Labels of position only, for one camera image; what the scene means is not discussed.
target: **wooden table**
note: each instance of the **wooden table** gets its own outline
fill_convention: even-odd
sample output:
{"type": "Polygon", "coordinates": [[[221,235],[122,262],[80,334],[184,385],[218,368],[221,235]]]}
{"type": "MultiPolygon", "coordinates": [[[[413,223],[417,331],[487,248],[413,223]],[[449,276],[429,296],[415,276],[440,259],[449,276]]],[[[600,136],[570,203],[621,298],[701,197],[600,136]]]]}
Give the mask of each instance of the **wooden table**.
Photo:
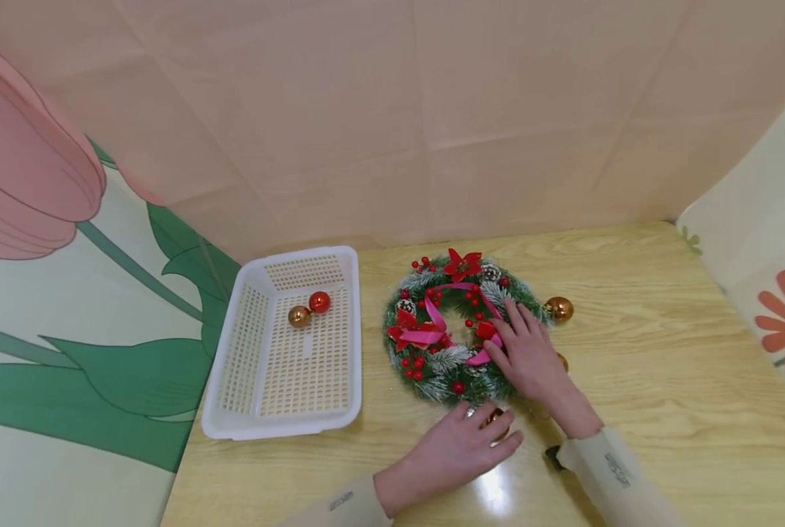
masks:
{"type": "MultiPolygon", "coordinates": [[[[411,260],[447,246],[360,253],[364,392],[352,426],[235,443],[205,438],[197,419],[163,525],[275,525],[407,452],[444,410],[394,376],[381,346],[382,306],[411,260]]],[[[785,526],[785,384],[674,227],[454,246],[492,255],[541,299],[574,301],[554,345],[688,525],[785,526]]],[[[603,525],[574,477],[542,459],[560,441],[552,421],[524,401],[511,406],[526,436],[513,458],[405,512],[397,526],[603,525]]]]}

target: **hand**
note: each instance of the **hand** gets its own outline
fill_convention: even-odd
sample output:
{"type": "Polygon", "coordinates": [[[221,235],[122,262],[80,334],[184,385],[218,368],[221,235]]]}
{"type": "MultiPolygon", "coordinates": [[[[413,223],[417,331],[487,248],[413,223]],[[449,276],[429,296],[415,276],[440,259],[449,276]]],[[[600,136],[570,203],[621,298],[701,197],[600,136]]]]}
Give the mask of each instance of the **hand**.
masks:
{"type": "Polygon", "coordinates": [[[577,389],[550,342],[547,328],[523,304],[504,300],[510,323],[493,318],[507,354],[488,340],[483,347],[504,377],[528,399],[542,403],[570,438],[587,438],[602,427],[600,417],[577,389]]]}
{"type": "Polygon", "coordinates": [[[469,404],[459,404],[428,430],[408,455],[375,475],[376,494],[387,517],[464,486],[513,455],[524,438],[520,431],[494,444],[513,423],[512,411],[480,429],[494,409],[494,404],[485,403],[466,417],[469,404]]]}

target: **white plastic basket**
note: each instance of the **white plastic basket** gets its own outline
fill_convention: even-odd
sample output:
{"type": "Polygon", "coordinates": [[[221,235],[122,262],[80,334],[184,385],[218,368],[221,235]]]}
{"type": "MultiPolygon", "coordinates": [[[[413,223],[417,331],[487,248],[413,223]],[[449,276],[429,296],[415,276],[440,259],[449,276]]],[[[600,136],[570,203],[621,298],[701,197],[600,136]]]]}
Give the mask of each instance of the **white plastic basket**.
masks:
{"type": "Polygon", "coordinates": [[[205,391],[202,429],[215,439],[320,433],[360,411],[360,283],[351,247],[250,261],[237,273],[205,391]],[[331,308],[309,326],[293,306],[324,291],[331,308]]]}

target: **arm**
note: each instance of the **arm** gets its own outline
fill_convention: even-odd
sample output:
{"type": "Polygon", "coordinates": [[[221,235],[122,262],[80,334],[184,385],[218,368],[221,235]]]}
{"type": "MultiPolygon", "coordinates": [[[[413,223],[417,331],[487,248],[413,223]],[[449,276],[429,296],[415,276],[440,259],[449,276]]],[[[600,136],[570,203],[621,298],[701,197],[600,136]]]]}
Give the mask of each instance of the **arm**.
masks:
{"type": "Polygon", "coordinates": [[[410,506],[464,486],[513,455],[521,444],[518,431],[496,442],[515,419],[511,411],[480,428],[494,409],[485,403],[469,418],[469,404],[461,403],[401,460],[311,505],[281,527],[388,527],[393,524],[390,518],[410,506]]]}
{"type": "Polygon", "coordinates": [[[565,372],[546,328],[523,305],[505,302],[510,323],[492,321],[507,354],[483,343],[505,376],[529,399],[547,409],[568,439],[558,459],[612,527],[679,527],[685,524],[642,475],[630,447],[592,408],[565,372]]]}

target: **green stem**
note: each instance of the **green stem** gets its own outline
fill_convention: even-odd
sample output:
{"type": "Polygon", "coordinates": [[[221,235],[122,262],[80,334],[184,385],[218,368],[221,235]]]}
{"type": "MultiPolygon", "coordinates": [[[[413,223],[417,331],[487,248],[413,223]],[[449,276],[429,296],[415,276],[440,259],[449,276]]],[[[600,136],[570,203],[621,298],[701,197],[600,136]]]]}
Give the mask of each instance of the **green stem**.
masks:
{"type": "Polygon", "coordinates": [[[97,245],[97,249],[102,250],[103,254],[108,256],[117,265],[121,266],[127,273],[130,273],[134,279],[144,284],[150,291],[157,294],[170,304],[178,307],[183,312],[196,318],[197,321],[202,321],[202,311],[197,310],[196,307],[188,304],[185,299],[173,293],[170,288],[167,288],[159,279],[155,278],[146,269],[141,267],[138,262],[134,261],[131,256],[127,255],[122,249],[116,246],[108,237],[95,227],[91,222],[76,223],[76,228],[82,234],[97,245]]]}
{"type": "Polygon", "coordinates": [[[39,365],[72,367],[78,370],[78,366],[68,359],[67,355],[44,348],[43,345],[28,343],[26,340],[12,337],[12,335],[3,332],[0,332],[0,353],[15,356],[17,359],[37,362],[39,365]]]}

